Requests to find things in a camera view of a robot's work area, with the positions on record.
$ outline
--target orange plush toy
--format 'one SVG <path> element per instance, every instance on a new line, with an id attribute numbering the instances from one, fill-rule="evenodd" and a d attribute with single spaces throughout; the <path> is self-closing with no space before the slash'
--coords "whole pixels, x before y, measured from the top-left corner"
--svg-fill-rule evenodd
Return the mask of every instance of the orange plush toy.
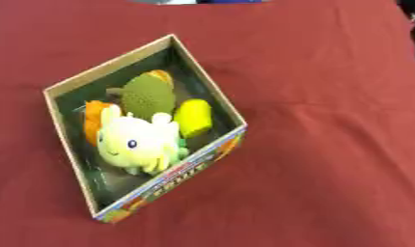
<path id="1" fill-rule="evenodd" d="M 110 105 L 112 104 L 104 103 L 99 100 L 86 102 L 83 129 L 86 140 L 94 147 L 97 146 L 97 131 L 101 128 L 101 111 Z"/>

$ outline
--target orange toy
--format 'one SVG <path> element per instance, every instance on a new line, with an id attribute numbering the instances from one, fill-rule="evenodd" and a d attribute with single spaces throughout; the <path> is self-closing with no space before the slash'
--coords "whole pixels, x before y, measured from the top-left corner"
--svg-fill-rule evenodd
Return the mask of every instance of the orange toy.
<path id="1" fill-rule="evenodd" d="M 101 111 L 110 105 L 112 104 L 104 103 L 99 100 L 86 102 L 83 129 L 86 140 L 94 147 L 97 145 L 97 131 L 101 128 Z"/>
<path id="2" fill-rule="evenodd" d="M 161 79 L 163 82 L 169 84 L 169 86 L 172 87 L 173 89 L 174 87 L 173 78 L 170 75 L 170 73 L 168 73 L 167 71 L 162 70 L 162 69 L 154 69 L 149 72 L 146 72 L 146 74 Z"/>

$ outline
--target yellow plush toy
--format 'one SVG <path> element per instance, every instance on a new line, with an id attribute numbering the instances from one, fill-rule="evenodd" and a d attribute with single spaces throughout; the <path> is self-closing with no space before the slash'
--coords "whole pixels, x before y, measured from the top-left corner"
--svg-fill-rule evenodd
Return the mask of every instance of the yellow plush toy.
<path id="1" fill-rule="evenodd" d="M 143 170 L 155 175 L 179 163 L 189 151 L 179 145 L 179 126 L 172 116 L 156 113 L 149 123 L 122 116 L 118 105 L 101 112 L 102 128 L 97 134 L 99 154 L 109 164 L 136 175 Z"/>
<path id="2" fill-rule="evenodd" d="M 185 101 L 175 114 L 183 138 L 192 138 L 212 128 L 210 105 L 203 99 Z"/>

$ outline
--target white plush toy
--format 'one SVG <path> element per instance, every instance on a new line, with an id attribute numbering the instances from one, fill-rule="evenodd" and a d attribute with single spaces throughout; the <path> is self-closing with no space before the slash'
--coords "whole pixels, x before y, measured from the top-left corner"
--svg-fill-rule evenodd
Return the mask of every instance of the white plush toy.
<path id="1" fill-rule="evenodd" d="M 164 171 L 188 155 L 179 145 L 179 125 L 171 120 L 167 113 L 156 113 L 149 123 L 131 113 L 122 116 L 117 105 L 104 108 L 97 134 L 99 154 L 133 175 L 140 169 L 153 175 Z"/>

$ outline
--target toy fruit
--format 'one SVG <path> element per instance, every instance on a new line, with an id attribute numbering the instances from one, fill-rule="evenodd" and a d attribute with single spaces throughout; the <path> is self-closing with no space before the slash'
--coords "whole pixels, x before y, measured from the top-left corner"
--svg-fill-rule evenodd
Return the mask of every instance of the toy fruit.
<path id="1" fill-rule="evenodd" d="M 86 102 L 83 130 L 86 140 L 93 146 L 97 145 L 97 131 L 101 128 L 101 111 L 110 105 L 99 100 Z"/>
<path id="2" fill-rule="evenodd" d="M 155 70 L 146 72 L 146 74 L 159 78 L 163 82 L 167 83 L 170 87 L 172 87 L 172 89 L 174 88 L 173 78 L 170 75 L 170 73 L 168 73 L 167 71 L 162 70 L 162 69 L 155 69 Z"/>
<path id="3" fill-rule="evenodd" d="M 99 154 L 111 165 L 125 168 L 136 175 L 140 169 L 157 174 L 188 155 L 179 146 L 179 125 L 172 116 L 156 113 L 152 123 L 121 116 L 121 108 L 112 105 L 102 110 L 102 128 L 98 132 Z"/>
<path id="4" fill-rule="evenodd" d="M 212 128 L 210 105 L 202 99 L 185 101 L 175 114 L 183 138 L 192 138 Z"/>
<path id="5" fill-rule="evenodd" d="M 163 112 L 171 114 L 176 98 L 173 89 L 161 79 L 142 74 L 124 85 L 122 106 L 136 118 L 150 120 L 153 114 Z"/>

